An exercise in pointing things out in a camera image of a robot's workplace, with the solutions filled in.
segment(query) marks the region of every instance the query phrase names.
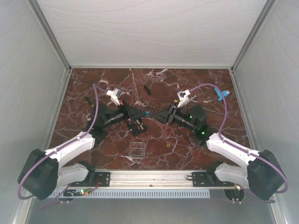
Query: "blue object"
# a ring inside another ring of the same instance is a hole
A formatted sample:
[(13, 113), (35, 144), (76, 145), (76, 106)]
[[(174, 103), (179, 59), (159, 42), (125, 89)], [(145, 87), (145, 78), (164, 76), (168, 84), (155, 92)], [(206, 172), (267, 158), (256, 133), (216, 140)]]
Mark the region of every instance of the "blue object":
[[(214, 90), (216, 91), (217, 95), (218, 95), (218, 100), (222, 101), (222, 95), (220, 94), (220, 92), (218, 91), (218, 89), (214, 88)], [(224, 97), (227, 97), (229, 95), (229, 91), (228, 90), (224, 90), (222, 91), (222, 94)]]

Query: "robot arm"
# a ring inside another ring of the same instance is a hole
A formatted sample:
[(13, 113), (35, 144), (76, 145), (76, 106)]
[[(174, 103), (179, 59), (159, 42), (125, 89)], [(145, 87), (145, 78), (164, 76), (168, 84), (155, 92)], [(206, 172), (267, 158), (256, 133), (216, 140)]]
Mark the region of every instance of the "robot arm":
[(155, 113), (153, 117), (163, 124), (177, 123), (185, 126), (190, 129), (191, 137), (196, 144), (206, 145), (210, 151), (225, 156), (239, 166), (216, 164), (213, 172), (220, 181), (239, 184), (244, 188), (249, 188), (259, 198), (268, 200), (280, 188), (284, 180), (272, 167), (250, 154), (262, 157), (282, 172), (273, 153), (268, 150), (259, 152), (246, 148), (224, 136), (222, 136), (223, 140), (220, 139), (217, 130), (206, 123), (206, 113), (201, 106), (192, 106), (188, 114), (181, 112), (179, 105), (182, 105), (181, 102), (185, 104), (188, 101), (184, 99), (184, 96), (181, 96), (182, 100), (178, 105), (171, 104), (165, 110)]
[[(113, 92), (111, 97), (114, 98), (114, 103), (119, 103), (117, 110), (110, 111), (105, 104), (99, 104), (98, 114), (93, 113), (93, 116), (96, 116), (96, 121), (88, 134), (85, 131), (89, 129), (92, 122), (87, 125), (84, 131), (60, 146), (45, 151), (39, 149), (32, 151), (21, 171), (18, 183), (21, 182), (25, 174), (39, 160), (53, 152), (55, 153), (45, 159), (30, 173), (23, 183), (24, 188), (38, 199), (43, 200), (56, 187), (65, 186), (73, 182), (90, 183), (93, 180), (95, 170), (89, 164), (81, 162), (68, 167), (64, 167), (64, 165), (81, 153), (99, 145), (107, 135), (105, 128), (115, 123), (125, 120), (129, 131), (134, 136), (145, 132), (146, 126), (142, 123), (141, 117), (146, 113), (129, 106), (124, 101), (119, 101), (117, 99), (119, 91), (114, 90)], [(58, 148), (70, 142), (72, 143), (57, 151)]]

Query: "white connector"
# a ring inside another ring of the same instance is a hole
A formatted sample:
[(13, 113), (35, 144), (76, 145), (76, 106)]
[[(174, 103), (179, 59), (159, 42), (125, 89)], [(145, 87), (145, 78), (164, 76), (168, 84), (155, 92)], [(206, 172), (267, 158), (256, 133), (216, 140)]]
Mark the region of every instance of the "white connector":
[(108, 90), (108, 92), (106, 93), (107, 96), (110, 96), (111, 101), (113, 103), (115, 103), (117, 106), (120, 105), (120, 102), (118, 100), (118, 97), (120, 95), (121, 91), (119, 89), (114, 89), (113, 91)]
[(178, 95), (178, 99), (179, 99), (178, 108), (180, 108), (183, 105), (185, 105), (186, 102), (189, 100), (188, 96), (190, 95), (190, 92), (189, 92), (189, 90), (180, 91), (177, 93), (177, 95)]

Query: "black cable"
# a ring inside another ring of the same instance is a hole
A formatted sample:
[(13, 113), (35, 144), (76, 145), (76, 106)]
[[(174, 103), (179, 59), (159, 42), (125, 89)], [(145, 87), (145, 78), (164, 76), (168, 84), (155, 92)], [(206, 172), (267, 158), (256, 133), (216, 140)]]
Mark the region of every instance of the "black cable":
[(179, 130), (179, 128), (178, 128), (179, 126), (180, 126), (180, 125), (178, 125), (178, 126), (177, 126), (177, 130), (178, 130), (178, 132), (179, 132), (181, 135), (183, 135), (183, 136), (185, 136), (185, 137), (189, 138), (188, 134), (187, 134), (187, 135), (185, 135), (185, 134), (181, 133), (181, 131), (180, 131), (180, 130)]

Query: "white wall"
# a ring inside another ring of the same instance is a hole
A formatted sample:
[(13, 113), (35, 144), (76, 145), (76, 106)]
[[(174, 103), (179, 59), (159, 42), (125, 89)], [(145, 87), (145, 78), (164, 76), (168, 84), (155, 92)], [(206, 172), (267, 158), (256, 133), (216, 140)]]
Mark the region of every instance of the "white wall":
[(266, 0), (38, 0), (72, 66), (234, 63)]
[(0, 222), (8, 224), (17, 178), (46, 144), (66, 76), (27, 1), (0, 1), (0, 24)]
[(299, 220), (299, 2), (277, 0), (236, 70), (260, 150), (290, 181), (278, 195), (288, 224)]

